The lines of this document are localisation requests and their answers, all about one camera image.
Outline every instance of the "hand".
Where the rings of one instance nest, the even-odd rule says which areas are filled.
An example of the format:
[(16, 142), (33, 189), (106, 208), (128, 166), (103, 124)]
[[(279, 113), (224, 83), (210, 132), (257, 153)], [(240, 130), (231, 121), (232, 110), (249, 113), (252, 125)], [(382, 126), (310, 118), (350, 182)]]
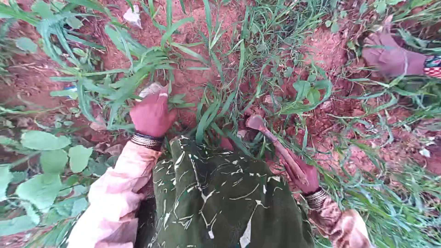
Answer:
[(168, 111), (168, 87), (148, 95), (130, 111), (135, 129), (140, 134), (160, 138), (165, 135), (176, 119), (177, 111)]
[[(289, 154), (294, 159), (294, 161), (302, 169), (303, 173), (305, 173), (305, 176), (309, 182), (309, 185), (302, 184), (300, 182), (300, 180), (298, 180), (296, 177), (294, 177), (294, 178), (291, 177), (292, 181), (305, 194), (316, 192), (319, 188), (317, 169), (312, 165), (306, 164), (299, 156), (295, 155), (290, 149), (287, 148), (286, 150), (289, 152)], [(279, 160), (280, 160), (280, 163), (285, 166), (285, 168), (287, 168), (289, 166), (283, 157), (281, 157)]]

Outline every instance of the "green dress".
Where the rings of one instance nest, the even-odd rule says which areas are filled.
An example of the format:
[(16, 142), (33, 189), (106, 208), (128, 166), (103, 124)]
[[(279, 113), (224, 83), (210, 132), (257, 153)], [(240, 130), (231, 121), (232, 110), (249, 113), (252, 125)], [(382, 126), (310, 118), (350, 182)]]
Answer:
[(288, 183), (266, 163), (184, 136), (171, 149), (153, 169), (156, 228), (144, 247), (314, 246)]

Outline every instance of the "white rock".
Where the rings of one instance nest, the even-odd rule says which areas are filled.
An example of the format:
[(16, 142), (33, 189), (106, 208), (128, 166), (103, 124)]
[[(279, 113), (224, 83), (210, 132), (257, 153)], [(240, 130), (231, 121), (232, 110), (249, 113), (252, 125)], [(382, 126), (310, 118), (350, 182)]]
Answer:
[(130, 23), (132, 23), (132, 24), (135, 24), (135, 25), (137, 25), (139, 28), (142, 29), (142, 26), (141, 26), (141, 18), (139, 17), (139, 6), (138, 6), (138, 5), (133, 5), (133, 10), (134, 10), (134, 11), (132, 12), (132, 9), (129, 8), (129, 9), (126, 11), (126, 13), (124, 13), (123, 18), (124, 18), (126, 21), (128, 21), (128, 22), (130, 22)]

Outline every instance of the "pink sleeve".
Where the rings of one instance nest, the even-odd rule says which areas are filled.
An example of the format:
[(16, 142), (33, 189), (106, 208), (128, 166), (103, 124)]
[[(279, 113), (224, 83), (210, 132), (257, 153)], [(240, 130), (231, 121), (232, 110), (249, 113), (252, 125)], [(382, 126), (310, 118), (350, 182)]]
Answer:
[(69, 248), (133, 247), (135, 213), (145, 197), (139, 190), (149, 181), (160, 155), (131, 141), (126, 144), (115, 168), (91, 185), (90, 206), (74, 226)]
[(329, 238), (334, 248), (370, 248), (366, 225), (355, 210), (342, 212), (331, 197), (323, 206), (309, 212), (319, 233)]

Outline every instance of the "bangle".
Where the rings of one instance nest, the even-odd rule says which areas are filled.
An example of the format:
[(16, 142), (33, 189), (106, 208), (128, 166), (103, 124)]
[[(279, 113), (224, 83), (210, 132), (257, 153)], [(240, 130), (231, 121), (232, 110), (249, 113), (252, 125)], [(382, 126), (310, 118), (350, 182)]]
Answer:
[(150, 135), (135, 133), (135, 135), (132, 136), (130, 141), (143, 147), (147, 147), (153, 150), (158, 150), (162, 146), (163, 139), (164, 139), (163, 137), (156, 138)]
[(327, 196), (326, 192), (322, 188), (319, 188), (316, 192), (304, 195), (303, 197), (305, 197), (310, 208), (317, 209), (323, 206)]

